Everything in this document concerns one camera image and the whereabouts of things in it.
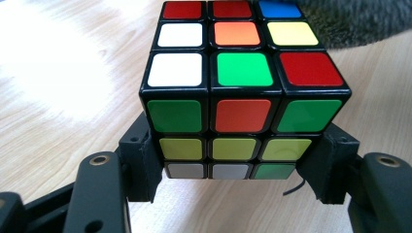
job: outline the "light wood grain surface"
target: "light wood grain surface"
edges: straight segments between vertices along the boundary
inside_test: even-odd
[[[142,112],[138,88],[161,1],[0,2],[0,191],[25,203],[114,150]],[[354,94],[334,123],[412,162],[412,32],[331,51]],[[286,181],[164,180],[154,204],[130,204],[134,232],[351,232],[347,205],[325,206]]]

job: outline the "gray furry fabric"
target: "gray furry fabric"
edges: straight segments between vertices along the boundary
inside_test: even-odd
[[[300,6],[328,49],[364,46],[412,28],[412,0],[285,1]]]

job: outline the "bright green tile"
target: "bright green tile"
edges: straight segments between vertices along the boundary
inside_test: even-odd
[[[212,156],[219,160],[251,159],[257,141],[255,139],[218,138],[213,141]]]
[[[279,132],[319,132],[339,110],[340,100],[295,100],[286,107]]]
[[[166,159],[199,160],[203,157],[202,142],[198,139],[160,139]]]
[[[154,129],[162,133],[202,130],[201,105],[195,100],[151,100],[148,109]]]
[[[259,164],[253,177],[256,180],[286,180],[294,170],[294,164]]]
[[[309,139],[272,139],[261,156],[263,160],[297,160],[306,152]]]
[[[273,78],[262,53],[223,52],[218,55],[218,82],[224,86],[270,86]]]

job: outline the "cube front face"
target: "cube front face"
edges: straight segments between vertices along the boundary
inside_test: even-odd
[[[283,180],[351,91],[294,3],[173,1],[139,95],[169,178]]]

